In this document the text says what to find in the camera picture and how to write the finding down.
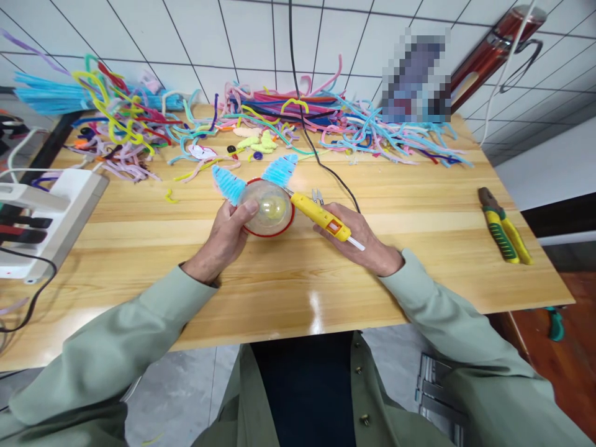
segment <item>green yellow pliers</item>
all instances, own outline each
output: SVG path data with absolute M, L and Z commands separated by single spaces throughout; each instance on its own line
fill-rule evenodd
M 490 234 L 497 243 L 501 255 L 506 262 L 511 264 L 532 265 L 534 260 L 523 243 L 515 225 L 507 218 L 505 210 L 499 206 L 499 202 L 492 195 L 487 187 L 478 190 L 478 198 L 482 204 L 482 211 L 486 217 Z

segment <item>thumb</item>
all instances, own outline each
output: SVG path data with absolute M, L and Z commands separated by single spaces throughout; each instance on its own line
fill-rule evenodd
M 254 199 L 250 199 L 236 208 L 236 211 L 234 211 L 234 214 L 232 214 L 230 221 L 234 223 L 234 226 L 240 228 L 242 225 L 251 220 L 257 211 L 259 211 L 259 203 Z

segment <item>black power cord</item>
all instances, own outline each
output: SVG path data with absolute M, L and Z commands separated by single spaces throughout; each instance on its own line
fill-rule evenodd
M 16 326 L 15 328 L 12 328 L 12 329 L 0 327 L 0 333 L 10 333 L 10 332 L 18 331 L 19 329 L 23 328 L 27 323 L 29 323 L 31 316 L 33 316 L 33 311 L 35 310 L 35 305 L 37 303 L 37 299 L 39 298 L 39 295 L 48 286 L 48 284 L 51 283 L 52 279 L 54 279 L 56 277 L 56 273 L 58 273 L 58 267 L 56 267 L 56 264 L 54 264 L 54 262 L 52 262 L 46 258 L 41 258 L 39 256 L 26 255 L 25 253 L 19 253 L 18 251 L 12 251 L 12 250 L 9 250 L 8 248 L 4 248 L 4 247 L 0 247 L 0 251 L 9 253 L 11 255 L 22 256 L 23 258 L 40 260 L 40 261 L 48 263 L 50 265 L 50 267 L 52 267 L 52 274 L 50 275 L 50 277 L 45 280 L 45 283 L 43 283 L 41 285 L 41 287 L 39 289 L 37 289 L 37 292 L 35 292 L 35 295 L 33 295 L 33 298 L 31 298 L 31 301 L 29 302 L 29 308 L 27 309 L 27 313 L 25 314 L 25 318 L 23 318 L 23 321 L 21 321 L 21 323 L 18 326 Z
M 298 97 L 298 100 L 300 100 L 300 90 L 298 89 L 298 78 L 296 75 L 296 63 L 294 62 L 294 38 L 293 38 L 294 31 L 292 29 L 292 0 L 289 0 L 288 7 L 289 7 L 289 9 L 288 9 L 288 11 L 289 11 L 288 12 L 289 31 L 290 31 L 290 58 L 292 59 L 292 73 L 294 75 L 294 86 L 296 87 L 296 95 Z M 321 163 L 321 159 L 318 157 L 317 149 L 315 148 L 315 145 L 312 143 L 309 133 L 306 130 L 306 123 L 304 122 L 304 112 L 302 111 L 302 104 L 299 104 L 299 105 L 300 105 L 300 121 L 302 122 L 302 130 L 304 131 L 304 135 L 306 136 L 306 139 L 309 141 L 312 151 L 315 153 L 315 157 L 317 159 L 318 165 L 321 166 L 321 168 L 331 172 L 331 174 L 333 174 L 334 177 L 337 178 L 337 180 L 346 189 L 346 191 L 348 191 L 348 194 L 350 195 L 350 197 L 352 197 L 352 201 L 354 202 L 356 211 L 361 213 L 360 206 L 358 206 L 358 201 L 356 200 L 356 197 L 354 196 L 352 191 L 350 191 L 350 189 L 348 188 L 348 185 L 346 185 L 346 183 L 341 179 L 341 177 L 339 175 L 336 174 L 336 172 L 334 170 L 332 170 L 331 168 L 328 168 L 323 163 Z

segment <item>green sleeve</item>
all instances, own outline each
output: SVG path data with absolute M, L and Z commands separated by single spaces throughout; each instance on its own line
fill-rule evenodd
M 455 366 L 443 386 L 466 409 L 469 445 L 593 446 L 554 401 L 553 387 L 466 299 L 432 280 L 408 249 L 380 278 L 410 321 Z
M 0 413 L 0 445 L 54 445 L 50 440 L 81 432 L 101 444 L 111 436 L 106 430 L 120 438 L 126 411 L 119 397 L 172 347 L 215 292 L 176 267 L 140 296 L 87 323 L 31 385 L 11 396 L 9 409 Z

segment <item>power strip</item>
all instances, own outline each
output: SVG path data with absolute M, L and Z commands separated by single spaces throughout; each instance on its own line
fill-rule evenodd
M 108 183 L 106 177 L 85 169 L 65 169 L 50 192 L 0 183 L 0 202 L 32 209 L 31 217 L 52 219 L 41 243 L 12 243 L 9 248 L 52 260 L 60 269 Z M 0 253 L 0 278 L 24 278 L 26 284 L 35 284 L 49 275 L 50 267 L 43 261 Z

